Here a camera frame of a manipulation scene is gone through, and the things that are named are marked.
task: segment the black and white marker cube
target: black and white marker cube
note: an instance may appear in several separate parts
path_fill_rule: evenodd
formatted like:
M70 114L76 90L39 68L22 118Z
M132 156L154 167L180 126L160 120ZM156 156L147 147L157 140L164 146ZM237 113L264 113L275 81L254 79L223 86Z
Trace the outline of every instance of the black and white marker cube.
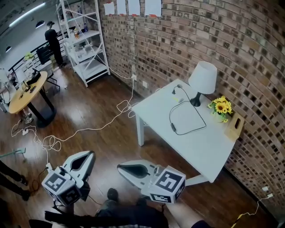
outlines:
M185 174L168 166L149 187L152 201L175 203L185 188Z
M51 170L42 182L42 186L58 202L68 206L80 199L81 194L74 181L66 174L62 176Z

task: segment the brick wall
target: brick wall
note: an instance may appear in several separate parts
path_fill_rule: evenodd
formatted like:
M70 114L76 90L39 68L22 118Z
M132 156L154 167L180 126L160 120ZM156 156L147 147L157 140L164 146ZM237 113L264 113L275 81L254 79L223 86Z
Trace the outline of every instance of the brick wall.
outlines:
M266 196L261 188L269 186L274 197L264 204L277 218L284 216L281 7L264 0L162 0L162 17L149 18L144 16L144 0L140 17L105 16L107 1L99 0L99 7L109 65L125 77L136 74L135 89L141 95L176 78L187 81L200 60L219 69L211 98L224 94L246 120L226 167L258 198Z

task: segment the white table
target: white table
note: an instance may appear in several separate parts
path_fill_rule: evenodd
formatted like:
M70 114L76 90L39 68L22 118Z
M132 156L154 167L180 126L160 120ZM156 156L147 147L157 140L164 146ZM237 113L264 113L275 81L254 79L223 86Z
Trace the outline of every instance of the white table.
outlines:
M179 99L188 100L186 94L179 88L175 89L175 95L172 94L173 88L178 84L182 85L190 99L196 96L197 92L188 84L176 79L132 108L136 114L138 144L140 146L144 144L143 122L145 122L200 173L196 177L187 179L186 186L207 181L213 183L235 142L224 134L228 124L218 123L211 115L211 109L207 108L210 100L203 95L200 97L201 106L197 107L197 110L207 127L185 135L177 135L172 130L169 121L171 108L179 104ZM177 133L185 133L204 126L189 102L183 103L172 112L171 121Z

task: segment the lamp shade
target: lamp shade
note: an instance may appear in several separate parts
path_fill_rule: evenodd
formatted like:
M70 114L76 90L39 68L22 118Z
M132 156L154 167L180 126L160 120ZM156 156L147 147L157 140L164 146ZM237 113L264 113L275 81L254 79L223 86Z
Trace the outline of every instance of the lamp shade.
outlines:
M215 91L217 68L209 62L200 61L188 79L189 85L199 93L212 94Z
M37 24L36 24L36 29L41 27L42 25L44 25L45 22L43 20L39 21Z

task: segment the black table base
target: black table base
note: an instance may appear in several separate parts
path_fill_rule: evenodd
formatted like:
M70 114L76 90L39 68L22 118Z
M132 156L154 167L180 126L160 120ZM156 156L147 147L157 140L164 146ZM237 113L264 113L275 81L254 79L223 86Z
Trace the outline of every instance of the black table base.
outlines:
M54 119L57 110L55 109L55 107L52 105L52 103L50 102L50 100L48 99L48 97L46 96L45 92L43 91L43 89L40 90L40 94L43 97L43 99L45 100L45 102L48 104L48 107L45 107L43 110L41 110L41 112L39 112L34 105L32 105L32 103L28 104L29 109L35 114L35 116L37 117L37 126L39 128L44 128L46 126L48 126Z

